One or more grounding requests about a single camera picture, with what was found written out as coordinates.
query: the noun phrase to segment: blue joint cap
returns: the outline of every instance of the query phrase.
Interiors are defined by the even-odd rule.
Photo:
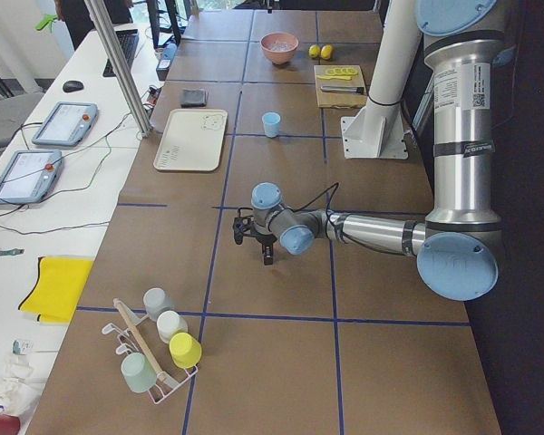
[[[417,0],[417,26],[429,36],[451,36],[478,23],[498,0]]]
[[[498,262],[477,238],[462,233],[427,237],[417,255],[422,280],[438,295],[469,301],[488,293],[498,281]]]
[[[491,66],[500,68],[501,66],[507,65],[508,63],[514,60],[516,54],[516,45],[506,48],[498,53],[491,61]]]
[[[280,236],[280,245],[293,256],[298,256],[306,252],[314,241],[315,235],[305,225],[290,227]]]
[[[282,201],[280,189],[274,183],[260,183],[252,189],[252,207],[267,210]]]

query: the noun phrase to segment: lemon slice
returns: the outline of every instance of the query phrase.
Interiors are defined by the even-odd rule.
[[[357,75],[358,73],[356,68],[328,68],[325,71],[326,75]]]

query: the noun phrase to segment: pink bowl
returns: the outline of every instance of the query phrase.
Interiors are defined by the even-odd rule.
[[[270,62],[280,65],[294,57],[298,39],[293,34],[267,34],[260,41],[260,46]]]

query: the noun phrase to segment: cutting board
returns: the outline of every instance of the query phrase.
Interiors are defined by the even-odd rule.
[[[358,74],[352,76],[351,80],[327,80],[316,77],[317,75],[326,75],[326,70],[330,68],[355,68]],[[359,65],[315,65],[316,101],[318,102],[318,107],[331,107],[335,109],[361,108],[366,104],[366,95],[322,92],[320,87],[323,85],[365,87],[363,72]]]

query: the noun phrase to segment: white cup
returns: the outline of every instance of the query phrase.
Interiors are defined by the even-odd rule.
[[[262,124],[264,125],[264,134],[269,138],[275,138],[280,132],[280,115],[274,111],[269,111],[262,115]]]
[[[161,313],[168,310],[174,310],[175,304],[169,296],[160,288],[150,288],[143,295],[143,304],[145,311],[153,322],[157,322]]]
[[[157,319],[157,332],[160,333],[160,339],[165,344],[168,344],[176,333],[186,333],[187,331],[188,323],[175,311],[164,311]]]

